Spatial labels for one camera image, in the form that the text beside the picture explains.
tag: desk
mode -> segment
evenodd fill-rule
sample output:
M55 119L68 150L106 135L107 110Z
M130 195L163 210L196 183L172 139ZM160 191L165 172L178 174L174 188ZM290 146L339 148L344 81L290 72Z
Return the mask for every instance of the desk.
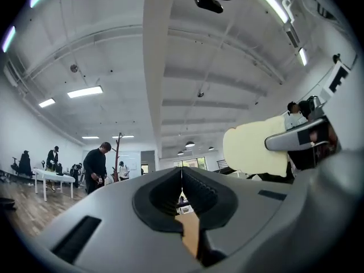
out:
M70 176L59 176L56 172L50 172L46 170L41 170L34 168L33 171L35 172L34 175L34 187L35 187L35 193L38 194L38 185L37 180L43 181L43 194L44 194L44 201L47 201L47 194L46 194L46 180L56 181L61 183L61 192L62 192L62 182L67 182L71 184L71 198L73 198L73 182L75 182L75 179Z

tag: white ceiling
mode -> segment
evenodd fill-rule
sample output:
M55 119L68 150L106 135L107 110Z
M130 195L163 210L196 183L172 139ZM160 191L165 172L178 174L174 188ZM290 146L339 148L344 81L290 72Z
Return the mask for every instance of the white ceiling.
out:
M216 14L193 0L171 0L163 11L154 10L154 0L42 0L17 19L9 59L30 90L29 100L37 106L53 98L56 104L42 115L75 140L88 144L81 137L97 135L112 141L120 131L135 135L135 143L154 140L163 158L175 157L188 140L196 143L195 154L205 153L221 146L224 131L247 117L259 98L303 68L263 0L221 4L224 12ZM313 22L299 6L293 11L309 51ZM170 17L168 29L159 23L161 49L146 52L153 27L145 23L163 13ZM154 65L146 68L146 61ZM162 70L151 84L153 67ZM104 92L67 96L95 85ZM159 91L152 96L153 86ZM197 98L200 89L205 95Z

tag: table leg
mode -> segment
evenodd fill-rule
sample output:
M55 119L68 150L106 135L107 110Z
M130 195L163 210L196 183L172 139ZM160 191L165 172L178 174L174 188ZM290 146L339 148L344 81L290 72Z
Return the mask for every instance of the table leg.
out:
M37 175L38 173L37 172L35 172L35 175L34 175L34 187L35 187L35 194L38 194L38 186L36 185L36 175Z
M45 178L43 178L43 195L44 195L44 201L47 201L46 180L45 180Z

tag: floor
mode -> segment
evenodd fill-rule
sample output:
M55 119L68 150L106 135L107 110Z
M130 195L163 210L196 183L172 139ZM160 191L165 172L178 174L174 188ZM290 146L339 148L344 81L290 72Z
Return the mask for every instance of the floor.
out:
M38 194L35 194L34 186L28 186L26 181L1 183L0 195L15 200L16 210L6 212L9 221L15 228L26 235L36 236L56 216L70 208L76 202L86 196L84 187L71 189L63 184L63 193L56 184L56 192L47 191L47 202L43 199L43 182L38 181Z

